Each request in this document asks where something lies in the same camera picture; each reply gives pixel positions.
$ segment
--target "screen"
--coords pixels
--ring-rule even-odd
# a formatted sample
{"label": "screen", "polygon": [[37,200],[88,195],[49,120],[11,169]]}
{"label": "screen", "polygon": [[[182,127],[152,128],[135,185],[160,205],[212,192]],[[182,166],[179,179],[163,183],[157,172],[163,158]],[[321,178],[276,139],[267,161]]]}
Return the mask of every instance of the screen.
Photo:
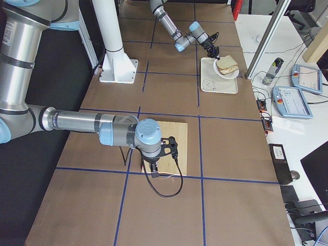
{"label": "screen", "polygon": [[313,189],[323,203],[328,203],[328,142],[301,160]]}
{"label": "screen", "polygon": [[319,90],[319,72],[318,70],[299,67],[299,85],[314,90]]}
{"label": "screen", "polygon": [[309,115],[305,102],[297,89],[279,88],[279,93],[287,113]]}

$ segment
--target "black chair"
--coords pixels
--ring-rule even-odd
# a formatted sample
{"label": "black chair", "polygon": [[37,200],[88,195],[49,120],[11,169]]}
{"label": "black chair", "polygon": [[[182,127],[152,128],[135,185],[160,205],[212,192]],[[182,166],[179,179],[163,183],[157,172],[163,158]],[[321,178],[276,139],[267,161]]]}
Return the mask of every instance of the black chair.
{"label": "black chair", "polygon": [[285,16],[288,16],[292,22],[301,25],[299,30],[303,30],[305,24],[295,19],[294,18],[295,14],[292,14],[291,11],[298,10],[303,13],[310,13],[315,9],[315,7],[316,7],[316,0],[291,0],[286,10]]}

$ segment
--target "white desk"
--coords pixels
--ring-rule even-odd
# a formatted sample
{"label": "white desk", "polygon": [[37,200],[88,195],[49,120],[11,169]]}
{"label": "white desk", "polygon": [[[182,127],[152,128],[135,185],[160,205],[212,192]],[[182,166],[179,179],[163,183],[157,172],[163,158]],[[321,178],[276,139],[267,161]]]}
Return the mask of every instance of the white desk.
{"label": "white desk", "polygon": [[[236,21],[236,27],[241,42],[241,46],[244,51],[244,57],[247,67],[250,65],[254,53],[249,54],[245,52],[255,52],[261,37],[263,36],[266,27],[270,21],[271,16],[266,15],[243,15],[240,14]],[[288,17],[284,16],[269,43],[268,48],[265,52],[280,52],[288,49],[295,48],[297,45],[302,43],[302,39],[298,35],[293,24]],[[269,54],[265,53],[256,68],[254,73],[257,74],[259,71],[267,71],[274,61],[275,58],[281,57],[284,60],[284,64],[278,73],[277,77],[283,75],[290,75],[292,66],[298,57],[300,52],[304,52],[305,45],[299,46],[297,49],[287,51],[284,53]],[[302,58],[302,55],[297,60],[297,64],[303,64],[308,67],[318,68],[316,64],[306,63]],[[253,85],[266,89],[270,96],[272,87],[275,85],[277,79],[274,79],[270,86],[264,86],[262,84],[262,79],[265,73],[262,72],[254,77]],[[291,86],[291,81],[289,77],[280,78],[278,86]],[[323,97],[313,95],[311,93],[304,92],[306,100],[308,102],[323,101],[326,100]],[[328,96],[328,88],[323,87],[323,94]],[[268,111],[270,112],[271,101],[267,100]],[[301,178],[291,185],[294,186],[295,191],[299,197],[300,201],[315,199],[319,203],[320,200],[315,193],[311,183],[309,182],[300,160],[311,153],[313,150],[318,148],[320,145],[328,141],[328,104],[318,104],[310,105],[311,111],[313,113],[312,119],[287,119],[282,118],[279,112],[276,110],[275,106],[272,105],[272,116],[273,116],[273,129],[274,132],[267,136],[267,141],[269,144],[283,144],[287,161],[290,170],[295,170],[299,172]],[[301,245],[301,240],[298,236],[296,230],[292,230],[295,245]]]}

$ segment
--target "white tray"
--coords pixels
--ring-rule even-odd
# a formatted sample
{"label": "white tray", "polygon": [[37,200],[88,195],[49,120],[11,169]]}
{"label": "white tray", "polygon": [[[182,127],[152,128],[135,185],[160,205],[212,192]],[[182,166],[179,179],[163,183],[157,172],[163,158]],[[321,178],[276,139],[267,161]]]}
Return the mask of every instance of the white tray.
{"label": "white tray", "polygon": [[205,92],[226,94],[238,93],[237,78],[225,79],[216,74],[213,68],[215,59],[203,57],[200,60],[200,88]]}

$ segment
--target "bottle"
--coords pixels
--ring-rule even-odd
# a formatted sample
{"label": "bottle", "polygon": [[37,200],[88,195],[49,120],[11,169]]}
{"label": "bottle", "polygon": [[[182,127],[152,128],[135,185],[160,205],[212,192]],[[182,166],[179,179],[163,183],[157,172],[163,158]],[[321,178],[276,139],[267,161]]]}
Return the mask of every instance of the bottle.
{"label": "bottle", "polygon": [[262,80],[262,83],[266,86],[271,85],[273,79],[279,72],[284,60],[280,57],[276,58],[274,62],[272,63],[271,67],[269,68],[267,74],[265,75],[264,79]]}

